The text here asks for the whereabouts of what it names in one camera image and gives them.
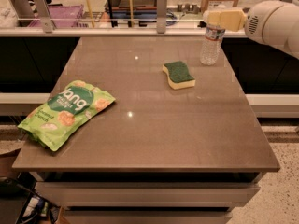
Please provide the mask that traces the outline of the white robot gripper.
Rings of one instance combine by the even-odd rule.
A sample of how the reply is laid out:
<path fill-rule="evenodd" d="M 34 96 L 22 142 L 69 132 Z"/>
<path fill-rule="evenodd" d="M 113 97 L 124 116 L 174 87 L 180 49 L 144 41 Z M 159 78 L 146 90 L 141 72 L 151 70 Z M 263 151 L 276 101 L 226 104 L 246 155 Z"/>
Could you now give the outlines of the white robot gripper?
<path fill-rule="evenodd" d="M 284 45 L 291 13 L 292 5 L 289 3 L 264 1 L 252 7 L 248 16 L 242 9 L 206 10 L 203 22 L 233 32 L 245 25 L 245 34 L 249 39 L 265 45 Z"/>

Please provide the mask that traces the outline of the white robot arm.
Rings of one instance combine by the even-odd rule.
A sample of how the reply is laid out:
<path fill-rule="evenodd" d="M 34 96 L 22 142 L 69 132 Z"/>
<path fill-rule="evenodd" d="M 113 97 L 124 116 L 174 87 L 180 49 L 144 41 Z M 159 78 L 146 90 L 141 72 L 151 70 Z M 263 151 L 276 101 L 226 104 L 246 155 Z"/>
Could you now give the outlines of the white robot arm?
<path fill-rule="evenodd" d="M 203 20 L 225 30 L 245 31 L 246 37 L 299 58 L 299 6 L 282 1 L 263 1 L 248 12 L 223 6 L 207 10 Z"/>

